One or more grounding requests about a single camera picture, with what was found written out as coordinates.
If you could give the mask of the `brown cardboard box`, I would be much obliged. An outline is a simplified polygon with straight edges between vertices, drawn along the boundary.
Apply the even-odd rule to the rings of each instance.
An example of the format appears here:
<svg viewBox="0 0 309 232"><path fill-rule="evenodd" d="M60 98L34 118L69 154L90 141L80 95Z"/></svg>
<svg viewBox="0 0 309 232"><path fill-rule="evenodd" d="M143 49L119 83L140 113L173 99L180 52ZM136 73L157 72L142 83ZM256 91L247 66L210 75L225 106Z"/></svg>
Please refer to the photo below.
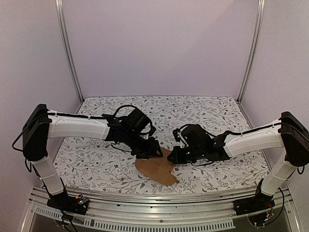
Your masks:
<svg viewBox="0 0 309 232"><path fill-rule="evenodd" d="M177 178L171 172L173 163L168 161L170 150L161 148L163 157L149 158L147 160L136 159L135 167L143 175L155 180L162 185L171 186L176 183Z"/></svg>

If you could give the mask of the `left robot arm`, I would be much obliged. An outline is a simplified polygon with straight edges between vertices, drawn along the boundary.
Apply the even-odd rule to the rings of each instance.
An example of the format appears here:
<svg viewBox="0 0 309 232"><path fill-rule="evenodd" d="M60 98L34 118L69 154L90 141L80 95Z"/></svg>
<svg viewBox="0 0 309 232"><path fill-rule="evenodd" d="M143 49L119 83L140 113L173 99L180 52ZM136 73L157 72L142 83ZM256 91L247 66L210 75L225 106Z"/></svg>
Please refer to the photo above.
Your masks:
<svg viewBox="0 0 309 232"><path fill-rule="evenodd" d="M77 115L48 110L38 104L21 133L13 141L13 150L23 153L37 171L39 179L53 196L53 202L62 210L72 205L70 196L48 157L47 141L58 137L82 137L124 143L137 159L163 156L159 142L152 137L155 127L151 119L137 107L126 116L116 113L101 116Z"/></svg>

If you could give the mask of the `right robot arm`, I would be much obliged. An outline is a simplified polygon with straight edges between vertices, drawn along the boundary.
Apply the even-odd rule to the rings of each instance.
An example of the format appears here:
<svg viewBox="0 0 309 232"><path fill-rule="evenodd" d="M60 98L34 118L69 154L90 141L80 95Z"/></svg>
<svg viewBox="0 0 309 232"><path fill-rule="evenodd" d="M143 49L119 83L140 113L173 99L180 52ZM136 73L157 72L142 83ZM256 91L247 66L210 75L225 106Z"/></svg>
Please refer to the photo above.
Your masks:
<svg viewBox="0 0 309 232"><path fill-rule="evenodd" d="M173 148L168 161L173 164L229 160L235 156L269 148L284 152L270 173L258 184L256 195L250 199L254 211L261 210L277 189L299 167L309 163L309 131L290 112L264 126L243 132L225 131L211 135L198 124L187 124L173 132L180 143Z"/></svg>

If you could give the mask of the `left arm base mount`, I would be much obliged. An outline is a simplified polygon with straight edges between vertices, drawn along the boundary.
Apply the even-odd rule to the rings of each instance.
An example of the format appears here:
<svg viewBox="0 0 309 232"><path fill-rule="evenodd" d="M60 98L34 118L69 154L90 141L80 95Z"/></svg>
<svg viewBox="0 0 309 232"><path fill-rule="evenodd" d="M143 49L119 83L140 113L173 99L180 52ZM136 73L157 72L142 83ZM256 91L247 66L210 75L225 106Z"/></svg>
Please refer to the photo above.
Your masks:
<svg viewBox="0 0 309 232"><path fill-rule="evenodd" d="M62 179L61 184L63 190L55 195L52 195L49 192L48 187L45 187L46 192L49 195L47 205L60 211L75 213L79 215L86 215L89 206L89 198L83 196L82 194L74 197L70 196L67 193L66 187L64 186Z"/></svg>

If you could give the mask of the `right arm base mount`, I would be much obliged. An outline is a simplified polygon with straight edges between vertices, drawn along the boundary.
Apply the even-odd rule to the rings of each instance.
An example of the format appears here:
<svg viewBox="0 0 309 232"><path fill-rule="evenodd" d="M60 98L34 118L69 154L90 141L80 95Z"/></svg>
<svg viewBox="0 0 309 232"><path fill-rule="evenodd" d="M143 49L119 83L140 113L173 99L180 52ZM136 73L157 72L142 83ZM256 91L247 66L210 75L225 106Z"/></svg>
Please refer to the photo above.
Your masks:
<svg viewBox="0 0 309 232"><path fill-rule="evenodd" d="M258 183L254 196L233 201L233 209L237 216L266 210L275 206L273 196L262 193L262 182L263 179Z"/></svg>

